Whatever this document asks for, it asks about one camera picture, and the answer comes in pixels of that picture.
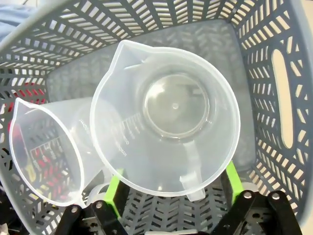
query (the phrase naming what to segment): laundry basket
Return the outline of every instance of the laundry basket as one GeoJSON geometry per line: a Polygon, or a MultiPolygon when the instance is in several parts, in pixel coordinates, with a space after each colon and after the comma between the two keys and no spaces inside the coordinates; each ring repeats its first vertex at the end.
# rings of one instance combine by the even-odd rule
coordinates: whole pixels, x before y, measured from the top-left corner
{"type": "MultiPolygon", "coordinates": [[[[52,234],[64,208],[35,196],[13,164],[15,98],[43,104],[92,96],[123,39],[185,49],[221,71],[240,106],[233,161],[244,185],[284,191],[303,224],[313,197],[309,31],[294,0],[58,0],[40,8],[0,44],[0,180],[26,228],[52,234]]],[[[43,126],[33,127],[36,138],[43,126]]],[[[129,234],[211,231],[227,204],[220,179],[205,192],[191,203],[131,190],[122,223],[129,234]]]]}

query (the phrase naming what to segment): perforated basket wall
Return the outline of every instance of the perforated basket wall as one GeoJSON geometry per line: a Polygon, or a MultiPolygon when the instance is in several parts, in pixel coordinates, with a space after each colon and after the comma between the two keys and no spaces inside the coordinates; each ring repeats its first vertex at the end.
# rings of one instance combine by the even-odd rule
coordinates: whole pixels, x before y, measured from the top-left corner
{"type": "MultiPolygon", "coordinates": [[[[114,47],[123,39],[166,27],[174,30],[177,25],[217,19],[234,27],[248,77],[256,161],[242,175],[246,181],[254,182],[263,194],[274,189],[286,192],[297,218],[303,221],[311,210],[310,196],[313,195],[313,61],[310,57],[313,51],[308,51],[311,42],[305,35],[307,24],[297,4],[293,0],[64,0],[53,1],[21,24],[0,44],[0,179],[30,233],[51,234],[61,219],[63,208],[44,203],[32,194],[12,162],[8,128],[15,98],[39,104],[48,102],[46,85],[56,81],[49,80],[53,74],[50,72],[65,68],[62,66],[74,63],[75,59],[91,56],[92,52],[110,45],[114,47]],[[292,132],[289,133],[292,141],[288,147],[282,138],[284,121],[280,118],[282,111],[272,64],[272,53],[276,49],[285,60],[290,90],[287,93],[291,97],[292,132]]],[[[166,40],[174,42],[175,34],[166,40]]],[[[202,50],[209,48],[205,37],[201,37],[198,45],[202,50]]],[[[230,58],[230,61],[234,66],[238,63],[236,58],[230,58]]],[[[50,98],[74,97],[63,95],[62,98],[53,95],[50,98]]],[[[217,207],[226,208],[223,192],[219,188],[220,193],[216,193],[212,187],[207,188],[205,200],[187,203],[193,209],[173,206],[176,203],[181,205],[184,198],[154,198],[157,204],[162,202],[164,207],[175,207],[178,217],[173,223],[168,214],[171,212],[156,212],[156,205],[149,210],[150,222],[143,222],[147,218],[144,218],[142,201],[146,202],[150,196],[140,194],[142,199],[138,199],[134,197],[136,192],[132,191],[127,210],[133,215],[124,217],[125,226],[130,233],[140,233],[147,230],[147,226],[173,231],[191,228],[194,224],[200,230],[210,230],[220,218],[214,215],[214,211],[217,207]],[[202,210],[207,210],[205,218],[201,215],[202,210]]]]}

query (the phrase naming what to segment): blue cloth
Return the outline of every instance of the blue cloth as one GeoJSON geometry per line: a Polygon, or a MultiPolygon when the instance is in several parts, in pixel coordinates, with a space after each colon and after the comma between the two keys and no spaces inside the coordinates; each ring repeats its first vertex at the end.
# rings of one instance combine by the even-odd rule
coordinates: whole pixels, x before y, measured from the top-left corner
{"type": "Polygon", "coordinates": [[[35,10],[23,5],[0,4],[0,42],[35,10]]]}

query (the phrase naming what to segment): silver bolt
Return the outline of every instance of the silver bolt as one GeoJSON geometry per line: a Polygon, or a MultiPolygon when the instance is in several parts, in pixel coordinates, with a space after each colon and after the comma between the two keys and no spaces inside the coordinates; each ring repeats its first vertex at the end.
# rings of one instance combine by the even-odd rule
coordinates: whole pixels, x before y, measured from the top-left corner
{"type": "Polygon", "coordinates": [[[246,199],[250,199],[250,198],[252,197],[251,192],[245,192],[245,193],[244,193],[244,197],[245,197],[246,199]]]}
{"type": "Polygon", "coordinates": [[[273,198],[274,200],[278,200],[278,199],[279,199],[279,194],[278,194],[277,192],[276,192],[276,193],[273,193],[272,198],[273,198]]]}
{"type": "Polygon", "coordinates": [[[96,204],[96,208],[99,209],[99,208],[101,208],[101,207],[102,207],[102,203],[101,203],[101,202],[98,202],[98,203],[96,204]]]}
{"type": "Polygon", "coordinates": [[[77,207],[73,207],[72,210],[71,210],[71,212],[72,212],[72,213],[75,213],[75,212],[77,212],[77,210],[78,210],[77,207]]]}

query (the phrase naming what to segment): clear plastic measuring cup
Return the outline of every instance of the clear plastic measuring cup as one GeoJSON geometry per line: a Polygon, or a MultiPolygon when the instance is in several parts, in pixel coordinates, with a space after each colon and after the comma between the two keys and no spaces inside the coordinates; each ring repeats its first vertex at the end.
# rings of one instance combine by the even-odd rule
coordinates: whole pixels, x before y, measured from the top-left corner
{"type": "Polygon", "coordinates": [[[101,159],[124,183],[194,201],[231,161],[240,114],[230,85],[206,60],[124,40],[92,99],[90,132],[101,159]],[[99,114],[103,102],[120,120],[99,114]]]}
{"type": "Polygon", "coordinates": [[[43,105],[16,99],[13,161],[27,186],[54,205],[84,206],[83,189],[104,169],[90,138],[90,105],[91,98],[43,105]]]}

